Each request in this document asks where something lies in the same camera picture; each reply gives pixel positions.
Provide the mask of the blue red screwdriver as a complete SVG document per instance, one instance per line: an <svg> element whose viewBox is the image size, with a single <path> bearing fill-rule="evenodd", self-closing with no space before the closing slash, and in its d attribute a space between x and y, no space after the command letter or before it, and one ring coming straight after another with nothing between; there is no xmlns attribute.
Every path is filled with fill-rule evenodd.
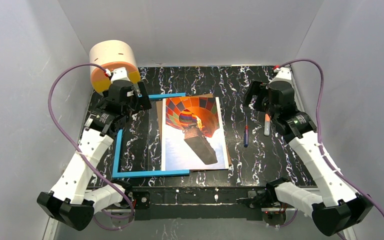
<svg viewBox="0 0 384 240"><path fill-rule="evenodd" d="M243 146L245 148L247 148L249 146L249 126L248 126L248 118L247 117L245 118Z"/></svg>

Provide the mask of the blue wooden picture frame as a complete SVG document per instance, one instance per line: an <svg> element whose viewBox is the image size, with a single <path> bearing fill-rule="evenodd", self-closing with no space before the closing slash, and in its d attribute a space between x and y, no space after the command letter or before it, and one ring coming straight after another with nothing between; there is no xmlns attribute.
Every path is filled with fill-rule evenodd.
<svg viewBox="0 0 384 240"><path fill-rule="evenodd" d="M159 101L171 97L185 97L186 93L150 94L149 99ZM117 132L113 144L113 179L152 178L187 175L188 170L148 170L149 110L131 115L125 127Z"/></svg>

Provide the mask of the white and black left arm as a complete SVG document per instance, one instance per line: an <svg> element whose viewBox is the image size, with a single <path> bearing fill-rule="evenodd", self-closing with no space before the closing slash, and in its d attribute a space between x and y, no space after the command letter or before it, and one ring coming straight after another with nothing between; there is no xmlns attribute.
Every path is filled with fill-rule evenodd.
<svg viewBox="0 0 384 240"><path fill-rule="evenodd" d="M151 107L142 81L115 80L90 111L79 143L69 137L56 120L53 109L48 108L52 121L75 149L56 184L37 197L38 205L50 218L82 231L96 213L111 205L125 202L130 208L133 207L125 193L127 183L107 179L97 170L97 165L122 135L132 115Z"/></svg>

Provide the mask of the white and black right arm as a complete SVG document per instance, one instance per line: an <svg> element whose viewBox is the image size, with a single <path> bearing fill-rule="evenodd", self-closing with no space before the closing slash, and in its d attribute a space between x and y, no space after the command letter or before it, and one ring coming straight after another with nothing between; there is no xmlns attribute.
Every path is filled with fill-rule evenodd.
<svg viewBox="0 0 384 240"><path fill-rule="evenodd" d="M265 202L295 207L310 216L325 236L362 222L373 204L341 179L340 171L325 159L327 153L320 152L317 127L307 113L298 109L292 85L287 81L252 81L243 106L248 106L253 97L253 108L269 115L274 130L302 160L320 192L312 193L281 177L266 184Z"/></svg>

